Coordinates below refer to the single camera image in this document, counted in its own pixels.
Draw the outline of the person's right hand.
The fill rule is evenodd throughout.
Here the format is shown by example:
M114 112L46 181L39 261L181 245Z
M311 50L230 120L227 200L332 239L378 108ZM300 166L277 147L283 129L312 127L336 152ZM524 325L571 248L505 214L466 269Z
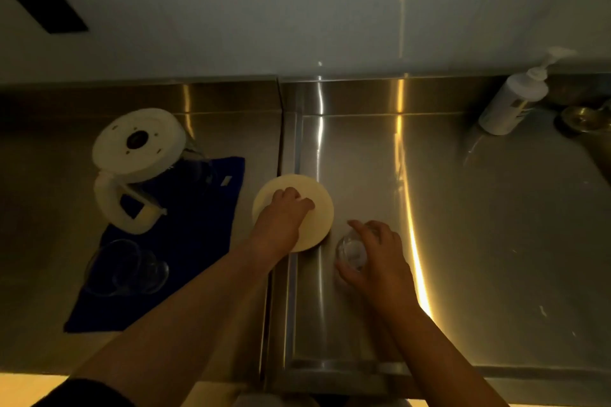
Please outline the person's right hand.
M360 271L366 286L352 286L390 323L412 320L422 314L413 275L403 256L401 237L380 221L366 223L352 219L348 225L362 237L367 250L367 264Z

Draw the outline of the person's left forearm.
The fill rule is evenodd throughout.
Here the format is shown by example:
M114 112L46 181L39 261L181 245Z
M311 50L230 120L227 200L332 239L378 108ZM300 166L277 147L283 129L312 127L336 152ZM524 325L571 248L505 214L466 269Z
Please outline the person's left forearm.
M136 407L179 407L251 291L292 246L249 239L112 339L71 380L102 383Z

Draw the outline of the small clear glass cup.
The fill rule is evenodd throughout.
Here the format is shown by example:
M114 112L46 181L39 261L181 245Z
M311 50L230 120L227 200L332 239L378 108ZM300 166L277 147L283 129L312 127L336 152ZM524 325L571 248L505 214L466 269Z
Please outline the small clear glass cup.
M335 248L335 259L348 264L359 272L367 264L367 250L361 235L356 230L351 229L338 241Z

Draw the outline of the clear glass bowl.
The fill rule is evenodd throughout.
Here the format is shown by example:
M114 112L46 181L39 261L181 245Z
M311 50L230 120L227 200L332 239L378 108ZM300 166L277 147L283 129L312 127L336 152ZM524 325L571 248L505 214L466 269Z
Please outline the clear glass bowl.
M90 259L82 289L104 298L134 294L141 264L141 250L134 241L113 240Z

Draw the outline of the person's left hand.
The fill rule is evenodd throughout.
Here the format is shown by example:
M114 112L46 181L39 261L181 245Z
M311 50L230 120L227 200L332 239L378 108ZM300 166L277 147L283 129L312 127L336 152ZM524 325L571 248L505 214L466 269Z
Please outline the person's left hand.
M273 212L269 204L259 214L248 244L259 258L274 266L295 246L305 217Z

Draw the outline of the black sleeve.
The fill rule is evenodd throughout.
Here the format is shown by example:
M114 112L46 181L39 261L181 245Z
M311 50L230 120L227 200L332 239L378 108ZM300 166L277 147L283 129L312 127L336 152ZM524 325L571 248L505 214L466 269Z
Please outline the black sleeve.
M31 407L136 407L100 381L68 378Z

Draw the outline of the person's right forearm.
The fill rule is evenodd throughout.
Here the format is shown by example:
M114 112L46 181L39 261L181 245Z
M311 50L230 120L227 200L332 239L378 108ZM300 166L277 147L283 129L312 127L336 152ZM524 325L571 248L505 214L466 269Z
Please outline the person's right forearm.
M418 305L379 313L429 407L509 407Z

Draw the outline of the blue cloth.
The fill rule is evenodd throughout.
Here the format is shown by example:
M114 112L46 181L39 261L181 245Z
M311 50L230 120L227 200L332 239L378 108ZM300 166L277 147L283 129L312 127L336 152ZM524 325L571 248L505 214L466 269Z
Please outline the blue cloth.
M203 193L184 200L151 230L132 235L109 224L99 247L113 240L134 241L169 266L164 287L152 295L97 297L81 288L64 324L68 334L123 331L228 253L246 159L211 160L214 180Z

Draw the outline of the glass pitcher with white lid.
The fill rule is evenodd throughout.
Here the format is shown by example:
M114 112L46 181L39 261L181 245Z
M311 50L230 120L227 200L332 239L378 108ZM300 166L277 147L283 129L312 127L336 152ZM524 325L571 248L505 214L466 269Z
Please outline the glass pitcher with white lid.
M97 206L110 224L133 235L151 230L179 203L206 191L215 177L191 134L160 108L115 119L97 136L92 159Z

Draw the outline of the white pump soap bottle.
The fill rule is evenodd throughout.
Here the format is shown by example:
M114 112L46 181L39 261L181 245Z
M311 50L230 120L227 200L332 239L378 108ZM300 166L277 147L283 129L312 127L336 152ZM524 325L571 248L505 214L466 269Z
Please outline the white pump soap bottle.
M577 55L576 50L550 47L538 66L510 75L478 118L487 133L504 136L531 112L549 93L548 68L558 61Z

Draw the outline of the cream round lid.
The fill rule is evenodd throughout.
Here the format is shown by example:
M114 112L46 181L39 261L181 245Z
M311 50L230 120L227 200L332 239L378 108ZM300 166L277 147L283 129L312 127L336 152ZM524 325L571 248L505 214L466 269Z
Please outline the cream round lid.
M252 219L256 222L261 211L271 203L277 190L293 187L297 192L311 199L314 210L304 218L299 228L299 238L291 253L299 253L317 246L330 232L334 221L334 204L326 188L314 178L302 174L285 174L267 182L256 194L252 206Z

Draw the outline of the clear glass tumbler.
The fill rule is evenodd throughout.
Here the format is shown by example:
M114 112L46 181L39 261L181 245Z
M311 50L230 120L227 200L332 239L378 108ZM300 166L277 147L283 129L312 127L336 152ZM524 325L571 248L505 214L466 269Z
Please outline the clear glass tumbler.
M152 295L160 291L169 277L169 266L149 250L140 251L134 278L134 291L139 295Z

